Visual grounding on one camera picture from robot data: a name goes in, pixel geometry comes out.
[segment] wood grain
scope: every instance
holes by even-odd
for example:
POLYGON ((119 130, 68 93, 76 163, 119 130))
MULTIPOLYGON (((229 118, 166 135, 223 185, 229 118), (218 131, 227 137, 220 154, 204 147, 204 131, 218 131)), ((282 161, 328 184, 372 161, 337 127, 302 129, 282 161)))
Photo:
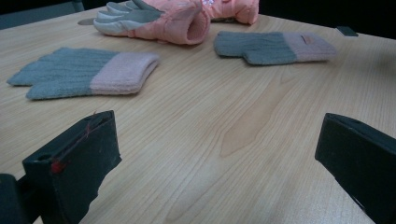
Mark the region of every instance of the wood grain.
POLYGON ((372 223, 314 159, 327 112, 396 136, 396 41, 260 16, 212 23, 197 46, 101 35, 98 9, 0 31, 0 172, 78 120, 114 110, 122 163, 82 223, 372 223), (326 63, 250 66, 213 50, 220 30, 307 31, 332 43, 326 63), (7 79, 60 47, 152 51, 138 94, 29 101, 7 79))

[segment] glove cuff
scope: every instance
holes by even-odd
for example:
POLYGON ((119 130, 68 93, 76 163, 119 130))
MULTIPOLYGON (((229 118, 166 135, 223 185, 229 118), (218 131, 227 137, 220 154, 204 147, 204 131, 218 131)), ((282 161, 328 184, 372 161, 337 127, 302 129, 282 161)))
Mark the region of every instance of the glove cuff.
POLYGON ((159 39, 174 44, 202 43, 209 31, 210 18, 199 2, 169 9, 161 17, 128 33, 129 37, 159 39))
POLYGON ((335 56, 335 48, 313 33, 283 33, 283 38, 296 55, 296 62, 325 61, 335 56))
POLYGON ((253 24, 259 16, 259 0, 202 0, 210 19, 235 18, 241 23, 253 24))
POLYGON ((119 53, 93 77, 90 83, 92 94, 137 93, 158 61, 159 57, 154 53, 119 53))

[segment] gray glove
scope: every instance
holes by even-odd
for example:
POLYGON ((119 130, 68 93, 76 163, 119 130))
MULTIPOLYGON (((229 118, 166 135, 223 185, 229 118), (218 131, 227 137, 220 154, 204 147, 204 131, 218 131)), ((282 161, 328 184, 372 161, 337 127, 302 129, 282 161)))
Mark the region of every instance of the gray glove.
POLYGON ((326 61, 335 48, 312 33, 233 33, 221 31, 215 43, 220 56, 243 57, 258 65, 326 61))
POLYGON ((32 86, 28 99, 131 94, 140 90, 159 56, 148 52, 58 49, 29 63, 10 78, 13 86, 32 86))

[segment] red mark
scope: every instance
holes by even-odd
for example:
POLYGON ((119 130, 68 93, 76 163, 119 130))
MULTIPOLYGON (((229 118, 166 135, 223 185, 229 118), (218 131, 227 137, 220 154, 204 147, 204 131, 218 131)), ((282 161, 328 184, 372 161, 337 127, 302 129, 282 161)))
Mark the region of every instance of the red mark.
POLYGON ((67 163, 63 163, 61 161, 58 161, 57 159, 54 159, 52 161, 52 164, 50 165, 50 170, 52 171, 53 174, 60 174, 64 168, 66 167, 67 163))

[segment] pink cuff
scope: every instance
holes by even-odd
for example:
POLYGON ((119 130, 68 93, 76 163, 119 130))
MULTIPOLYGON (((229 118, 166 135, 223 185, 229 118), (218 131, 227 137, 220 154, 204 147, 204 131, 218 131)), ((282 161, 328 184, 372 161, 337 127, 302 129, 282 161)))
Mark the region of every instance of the pink cuff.
POLYGON ((145 52, 123 52, 114 56, 90 84, 93 94, 137 93, 159 62, 159 56, 145 52))

